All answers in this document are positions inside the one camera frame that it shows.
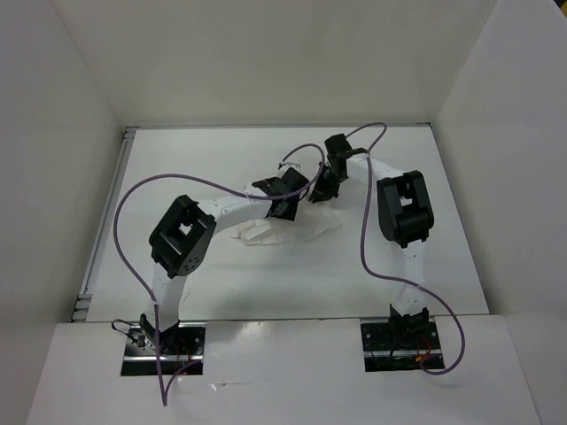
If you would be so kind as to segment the white pleated skirt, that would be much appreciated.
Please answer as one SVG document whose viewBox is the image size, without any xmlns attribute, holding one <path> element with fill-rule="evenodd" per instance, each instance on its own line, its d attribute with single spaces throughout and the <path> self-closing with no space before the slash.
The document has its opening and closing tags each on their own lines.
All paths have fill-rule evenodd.
<svg viewBox="0 0 567 425">
<path fill-rule="evenodd" d="M 247 246 L 307 243 L 342 226 L 340 214 L 328 205 L 302 205 L 293 221 L 266 218 L 238 224 L 230 236 Z"/>
</svg>

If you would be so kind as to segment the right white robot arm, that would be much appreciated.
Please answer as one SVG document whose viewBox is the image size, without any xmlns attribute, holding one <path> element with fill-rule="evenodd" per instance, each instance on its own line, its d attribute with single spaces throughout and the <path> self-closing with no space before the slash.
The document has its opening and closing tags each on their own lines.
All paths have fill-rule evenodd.
<svg viewBox="0 0 567 425">
<path fill-rule="evenodd" d="M 329 153 L 309 201 L 315 204 L 337 197 L 340 184 L 348 179 L 368 183 L 367 194 L 377 198 L 377 225 L 389 242 L 397 268 L 394 281 L 398 289 L 390 303 L 388 336 L 395 346 L 407 348 L 429 322 L 420 287 L 434 217 L 423 174 L 389 166 L 363 148 Z"/>
</svg>

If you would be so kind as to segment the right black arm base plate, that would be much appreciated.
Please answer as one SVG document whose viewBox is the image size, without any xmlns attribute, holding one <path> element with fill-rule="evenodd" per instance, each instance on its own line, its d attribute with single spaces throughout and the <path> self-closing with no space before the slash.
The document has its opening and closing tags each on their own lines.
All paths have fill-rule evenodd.
<svg viewBox="0 0 567 425">
<path fill-rule="evenodd" d="M 361 321 L 361 344 L 366 373 L 445 368 L 437 326 L 430 321 L 412 336 L 395 336 L 387 319 Z"/>
</svg>

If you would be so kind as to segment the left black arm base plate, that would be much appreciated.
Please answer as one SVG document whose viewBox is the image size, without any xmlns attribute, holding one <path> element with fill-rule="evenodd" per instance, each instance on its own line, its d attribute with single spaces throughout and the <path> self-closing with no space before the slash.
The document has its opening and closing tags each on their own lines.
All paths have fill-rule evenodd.
<svg viewBox="0 0 567 425">
<path fill-rule="evenodd" d="M 120 330 L 127 335 L 121 376 L 156 376 L 156 355 L 151 342 L 138 324 Z M 204 367 L 206 324 L 182 321 L 174 339 L 160 349 L 162 374 L 171 376 L 202 375 Z"/>
</svg>

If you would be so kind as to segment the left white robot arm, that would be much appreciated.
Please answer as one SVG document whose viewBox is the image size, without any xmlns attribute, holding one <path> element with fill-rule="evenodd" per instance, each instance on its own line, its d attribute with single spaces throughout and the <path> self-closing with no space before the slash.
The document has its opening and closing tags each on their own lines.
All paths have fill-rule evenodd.
<svg viewBox="0 0 567 425">
<path fill-rule="evenodd" d="M 170 352 L 179 328 L 179 305 L 187 277 L 204 262 L 213 237 L 250 220 L 295 220 L 299 196 L 286 199 L 219 197 L 174 200 L 150 235 L 154 261 L 149 307 L 140 317 L 144 341 L 156 353 Z"/>
</svg>

